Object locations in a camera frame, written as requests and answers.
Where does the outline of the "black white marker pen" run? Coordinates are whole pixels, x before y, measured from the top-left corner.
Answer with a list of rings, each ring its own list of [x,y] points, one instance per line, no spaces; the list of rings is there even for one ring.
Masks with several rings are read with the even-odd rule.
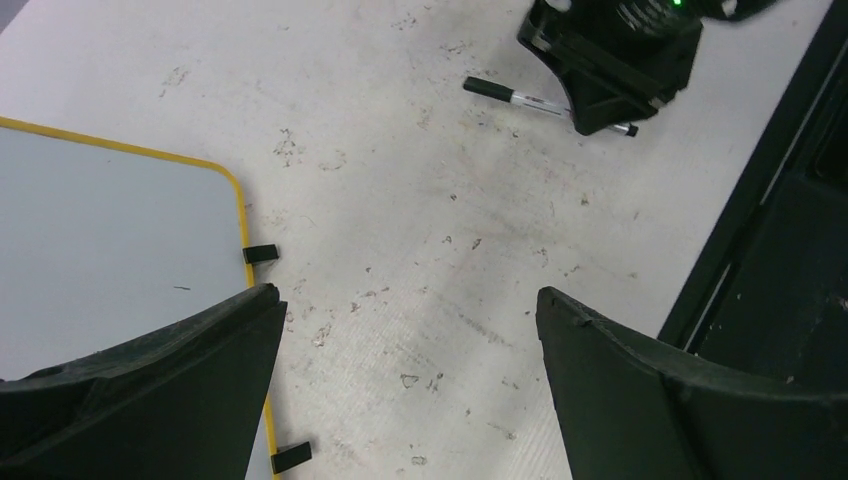
[[[559,119],[568,119],[572,122],[574,130],[583,136],[590,136],[601,130],[611,130],[627,137],[635,137],[640,129],[636,123],[657,113],[657,109],[644,98],[610,81],[574,74],[572,78],[566,76],[562,85],[568,96],[566,103],[522,93],[473,76],[468,76],[463,81],[462,88],[507,104],[529,108]]]

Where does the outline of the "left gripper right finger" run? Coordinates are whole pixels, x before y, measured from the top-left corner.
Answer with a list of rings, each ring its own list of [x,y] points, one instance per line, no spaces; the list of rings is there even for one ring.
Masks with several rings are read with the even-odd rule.
[[[728,368],[553,287],[535,315],[575,479],[843,479],[847,393]]]

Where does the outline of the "yellow framed whiteboard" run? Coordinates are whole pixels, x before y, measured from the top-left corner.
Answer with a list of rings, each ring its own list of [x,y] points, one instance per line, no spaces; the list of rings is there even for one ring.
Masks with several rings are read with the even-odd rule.
[[[242,191],[223,167],[68,131],[1,122],[1,385],[184,320],[261,285]],[[279,450],[268,392],[246,475]]]

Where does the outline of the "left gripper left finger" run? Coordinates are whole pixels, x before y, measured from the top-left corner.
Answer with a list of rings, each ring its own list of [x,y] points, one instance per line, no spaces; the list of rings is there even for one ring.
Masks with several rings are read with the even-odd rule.
[[[1,385],[5,479],[241,479],[287,305],[261,284]]]

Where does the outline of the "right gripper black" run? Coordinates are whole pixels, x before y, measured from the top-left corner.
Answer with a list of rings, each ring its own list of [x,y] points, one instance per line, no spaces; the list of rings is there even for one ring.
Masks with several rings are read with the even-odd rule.
[[[703,32],[672,1],[534,2],[518,42],[554,74],[584,136],[647,120],[687,88]]]

